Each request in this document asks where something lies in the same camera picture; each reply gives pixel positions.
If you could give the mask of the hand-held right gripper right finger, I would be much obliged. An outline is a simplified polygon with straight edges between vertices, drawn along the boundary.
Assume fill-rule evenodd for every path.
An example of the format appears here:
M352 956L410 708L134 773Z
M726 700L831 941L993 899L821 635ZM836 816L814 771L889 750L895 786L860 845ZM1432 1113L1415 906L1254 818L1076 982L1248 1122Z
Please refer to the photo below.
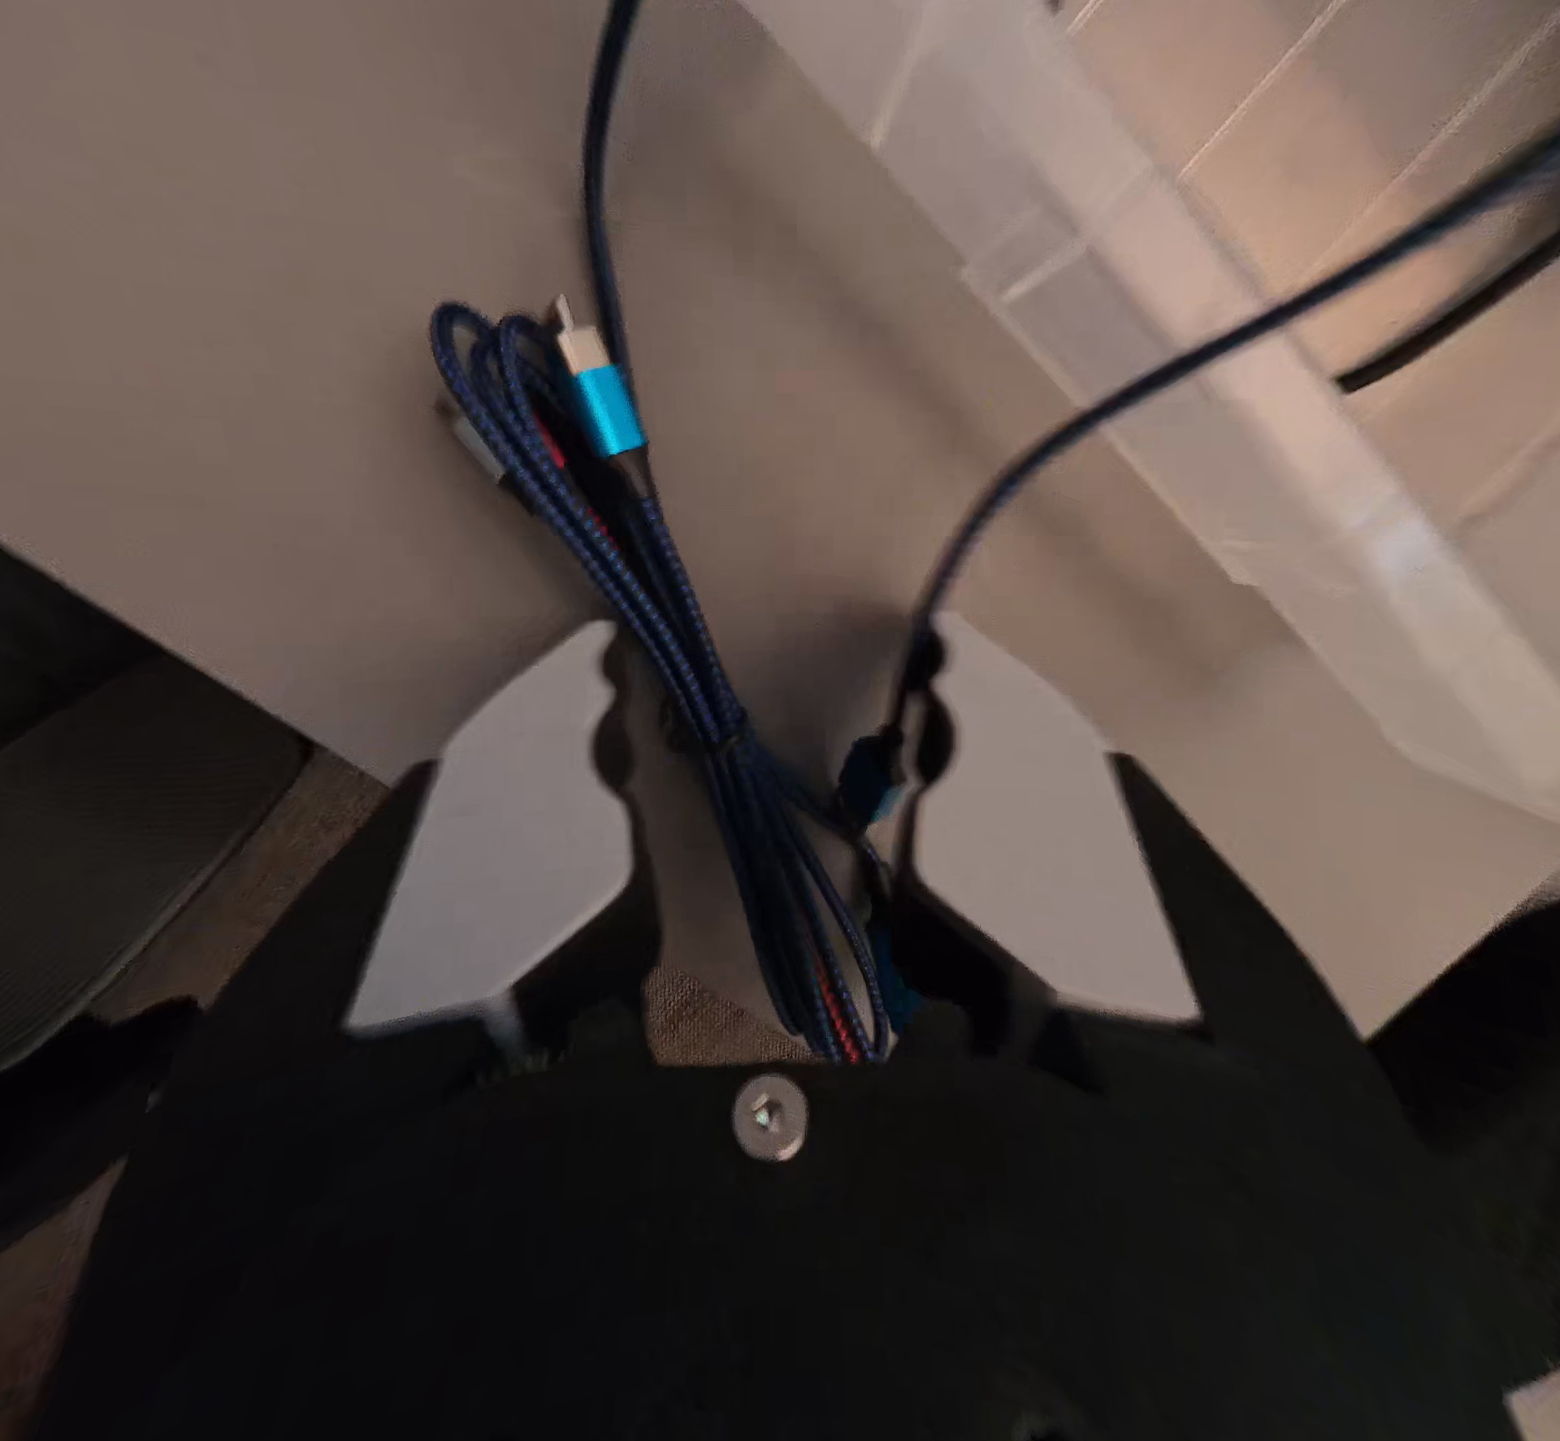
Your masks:
M1199 1022L1106 738L963 617L930 635L922 740L948 747L915 771L905 876L1068 1007Z

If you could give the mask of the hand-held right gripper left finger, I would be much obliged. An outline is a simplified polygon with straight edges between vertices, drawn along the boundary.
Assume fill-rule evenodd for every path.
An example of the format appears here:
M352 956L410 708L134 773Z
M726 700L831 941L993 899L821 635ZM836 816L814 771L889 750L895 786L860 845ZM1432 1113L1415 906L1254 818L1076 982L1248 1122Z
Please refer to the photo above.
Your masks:
M621 632L595 619L453 732L347 1032L473 1021L497 1037L566 1037L596 1004L641 1012L661 937L625 682Z

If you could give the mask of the clear plastic bin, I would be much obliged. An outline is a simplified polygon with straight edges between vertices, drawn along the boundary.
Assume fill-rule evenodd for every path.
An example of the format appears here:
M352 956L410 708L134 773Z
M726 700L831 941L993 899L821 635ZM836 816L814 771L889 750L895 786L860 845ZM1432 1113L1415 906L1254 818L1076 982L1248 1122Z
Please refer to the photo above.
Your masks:
M1085 406L1257 313L1238 259L1040 0L736 0L950 244L1003 333ZM1289 335L1108 428L1414 763L1557 816L1557 662Z

